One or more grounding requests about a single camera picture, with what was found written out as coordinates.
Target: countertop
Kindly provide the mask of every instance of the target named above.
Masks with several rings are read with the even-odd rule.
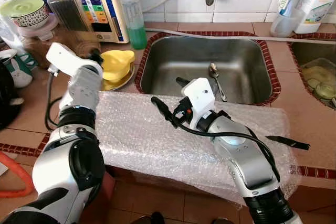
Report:
[[[247,31],[257,36],[270,36],[271,23],[146,23],[146,27],[163,28],[178,31]],[[336,33],[332,24],[322,24],[320,33]],[[147,33],[148,38],[156,33]],[[309,151],[293,148],[293,152],[301,166],[336,169],[336,111],[318,102],[307,92],[300,78],[299,69],[294,62],[290,49],[285,42],[268,41],[267,46],[281,85],[281,93],[276,100],[267,106],[285,110],[290,122],[291,138],[311,145]],[[129,50],[130,44],[102,43],[101,51],[112,49]],[[143,50],[135,51],[135,70],[143,55]],[[20,150],[22,164],[34,163],[34,152],[44,147],[48,135],[44,126],[46,107],[46,85],[48,73],[36,69],[34,80],[26,88],[19,90],[25,99],[18,117],[0,131],[0,148],[2,150]],[[132,80],[119,91],[138,93]],[[52,97],[63,95],[67,87],[68,77],[60,74],[54,80]],[[57,107],[52,109],[52,117],[57,117]],[[335,188],[335,180],[303,177],[302,185],[323,188]]]

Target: orange hose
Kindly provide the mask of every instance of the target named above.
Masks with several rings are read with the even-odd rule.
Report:
[[[11,169],[26,184],[24,190],[0,191],[0,198],[23,197],[30,194],[34,190],[34,184],[31,176],[13,159],[0,151],[0,163],[3,163],[8,169]]]

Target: bubble wrap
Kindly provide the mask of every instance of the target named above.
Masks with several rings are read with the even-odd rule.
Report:
[[[151,103],[152,95],[101,92],[96,131],[105,163],[154,176],[167,177],[244,205],[228,173],[225,161],[215,152],[209,137],[175,129]],[[180,97],[158,96],[170,110]],[[288,198],[299,183],[289,173],[297,162],[290,147],[264,136],[289,136],[282,109],[216,102],[234,121],[251,128],[272,150]]]

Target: yellow lid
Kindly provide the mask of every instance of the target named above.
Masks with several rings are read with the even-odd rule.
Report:
[[[103,79],[110,82],[120,81],[131,68],[131,63],[135,61],[134,52],[127,50],[112,50],[101,54],[104,62]]]

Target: sink rim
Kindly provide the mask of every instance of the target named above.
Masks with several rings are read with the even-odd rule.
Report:
[[[313,33],[313,34],[294,34],[293,36],[291,36],[291,38],[293,39],[327,39],[327,40],[336,40],[336,33]],[[291,53],[291,56],[294,60],[294,63],[296,65],[296,67],[298,68],[299,71],[299,75],[300,75],[300,79],[303,83],[303,86],[305,88],[305,90],[307,91],[308,94],[310,94],[312,97],[314,97],[315,100],[317,100],[319,103],[323,104],[324,106],[326,106],[327,108],[331,109],[331,110],[335,110],[329,106],[327,106],[325,103],[323,103],[321,100],[317,99],[313,93],[310,91],[308,83],[306,82],[306,80],[303,77],[303,73],[302,73],[302,69],[299,65],[298,60],[296,59],[296,56],[294,54],[292,45],[294,42],[287,42],[289,51]]]
[[[252,34],[246,31],[184,31],[184,33],[214,36],[214,37],[216,36],[256,36],[255,34]],[[157,33],[151,38],[149,38],[147,46],[143,52],[143,56],[141,58],[141,62],[139,64],[139,68],[136,73],[136,77],[134,81],[135,87],[140,93],[145,93],[142,90],[140,83],[141,83],[141,78],[142,78],[142,75],[145,69],[145,65],[146,65],[147,58],[149,56],[152,44],[156,42],[157,40],[162,39],[164,37],[183,37],[183,36],[167,34],[167,33]],[[281,85],[277,77],[266,41],[264,40],[251,40],[251,41],[255,42],[260,47],[261,54],[264,58],[265,67],[268,73],[268,78],[270,80],[271,94],[266,101],[261,102],[261,103],[252,103],[250,105],[265,106],[265,105],[268,105],[274,102],[279,97],[280,91],[281,91]]]

